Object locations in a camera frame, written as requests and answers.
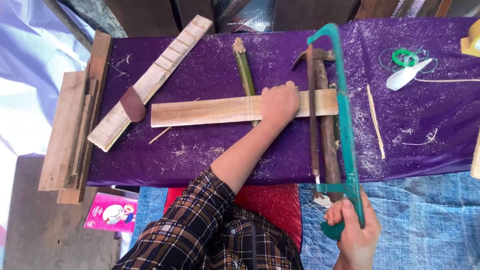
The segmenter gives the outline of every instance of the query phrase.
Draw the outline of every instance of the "hammer head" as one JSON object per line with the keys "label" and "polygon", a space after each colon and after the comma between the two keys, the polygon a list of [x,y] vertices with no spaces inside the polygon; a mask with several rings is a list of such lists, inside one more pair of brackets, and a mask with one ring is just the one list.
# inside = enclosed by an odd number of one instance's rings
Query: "hammer head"
{"label": "hammer head", "polygon": [[[307,59],[307,51],[304,50],[301,52],[300,56],[297,58],[295,63],[293,63],[292,70],[297,66],[301,60]],[[322,60],[322,61],[335,61],[335,56],[333,55],[333,50],[325,51],[323,49],[313,49],[313,59]]]}

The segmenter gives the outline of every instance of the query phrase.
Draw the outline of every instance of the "hand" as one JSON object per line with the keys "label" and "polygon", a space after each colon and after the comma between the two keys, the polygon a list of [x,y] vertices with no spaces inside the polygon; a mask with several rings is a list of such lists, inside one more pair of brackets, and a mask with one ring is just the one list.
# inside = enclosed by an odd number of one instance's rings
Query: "hand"
{"label": "hand", "polygon": [[295,118],[299,109],[300,96],[294,82],[262,90],[262,122],[283,129]]}
{"label": "hand", "polygon": [[345,222],[345,229],[337,243],[340,255],[334,270],[372,269],[373,255],[382,226],[363,189],[361,189],[361,200],[365,216],[363,229],[360,228],[357,213],[348,199],[336,202],[324,216],[330,226],[340,223],[342,219]]}

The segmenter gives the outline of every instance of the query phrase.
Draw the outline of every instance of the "green string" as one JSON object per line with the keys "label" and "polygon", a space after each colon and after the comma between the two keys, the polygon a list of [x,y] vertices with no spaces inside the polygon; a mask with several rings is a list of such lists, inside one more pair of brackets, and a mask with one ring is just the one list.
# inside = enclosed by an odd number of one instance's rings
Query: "green string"
{"label": "green string", "polygon": [[[383,56],[384,53],[387,53],[387,52],[388,52],[388,58],[387,59],[389,61],[387,62],[387,64],[385,64],[382,61],[382,56]],[[378,56],[378,62],[385,69],[388,69],[388,70],[395,73],[399,70],[404,69],[406,66],[411,67],[411,66],[415,65],[416,64],[415,59],[418,59],[418,63],[423,62],[424,60],[427,60],[427,59],[432,59],[432,62],[435,64],[435,66],[433,68],[431,68],[430,70],[427,70],[427,71],[421,70],[420,71],[421,73],[426,74],[426,73],[433,72],[438,66],[438,59],[430,58],[428,56],[429,56],[429,52],[427,50],[423,49],[423,46],[420,47],[418,50],[416,50],[414,52],[410,52],[407,48],[392,48],[392,49],[386,49],[386,50],[382,51],[382,53],[380,53],[380,55]],[[398,64],[398,63],[394,62],[392,60],[392,57],[396,58],[396,62],[401,63],[401,64]],[[404,63],[406,58],[410,58],[408,60],[407,64]]]}

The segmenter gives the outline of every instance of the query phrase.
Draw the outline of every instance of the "hacksaw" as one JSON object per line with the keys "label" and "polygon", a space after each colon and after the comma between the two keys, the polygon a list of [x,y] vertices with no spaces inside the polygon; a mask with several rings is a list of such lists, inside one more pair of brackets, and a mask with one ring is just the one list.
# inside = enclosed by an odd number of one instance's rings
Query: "hacksaw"
{"label": "hacksaw", "polygon": [[[332,41],[333,51],[335,55],[336,75],[338,79],[337,85],[337,101],[338,101],[338,118],[340,124],[340,144],[342,146],[342,158],[345,165],[345,173],[347,180],[344,184],[321,184],[320,175],[318,173],[318,132],[317,122],[315,120],[315,113],[313,115],[314,121],[310,122],[310,140],[315,142],[311,144],[312,153],[312,172],[315,176],[315,191],[316,192],[342,192],[347,194],[348,199],[352,202],[355,211],[359,217],[361,228],[365,227],[365,218],[363,215],[363,207],[360,196],[359,176],[356,164],[355,141],[353,138],[352,116],[350,111],[350,99],[348,98],[347,82],[345,80],[345,70],[343,65],[343,51],[340,46],[340,37],[338,27],[336,24],[327,24],[318,30],[313,36],[308,37],[307,45],[307,76],[309,91],[315,90],[313,64],[312,64],[312,43],[321,36],[328,36]],[[315,110],[315,102],[310,102],[311,110]],[[327,222],[320,224],[322,232],[330,239],[340,240],[345,223],[342,221],[334,226],[328,225]]]}

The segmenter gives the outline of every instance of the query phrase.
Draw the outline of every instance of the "green hacksaw frame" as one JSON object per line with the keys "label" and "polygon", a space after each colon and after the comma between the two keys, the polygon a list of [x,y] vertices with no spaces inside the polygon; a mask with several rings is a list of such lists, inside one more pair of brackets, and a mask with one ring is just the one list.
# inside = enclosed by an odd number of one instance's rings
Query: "green hacksaw frame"
{"label": "green hacksaw frame", "polygon": [[[359,175],[357,171],[355,142],[353,139],[352,116],[350,112],[350,100],[348,98],[347,82],[343,66],[343,51],[340,46],[340,37],[336,24],[327,24],[318,30],[313,36],[308,37],[307,45],[314,42],[321,36],[328,36],[332,41],[335,55],[336,75],[338,78],[337,95],[338,117],[340,123],[340,142],[342,146],[342,157],[345,165],[347,180],[344,184],[315,184],[317,192],[342,192],[347,194],[359,217],[361,228],[365,227],[365,217],[360,196]],[[334,226],[326,222],[320,224],[323,233],[330,239],[340,240],[345,223],[342,221]]]}

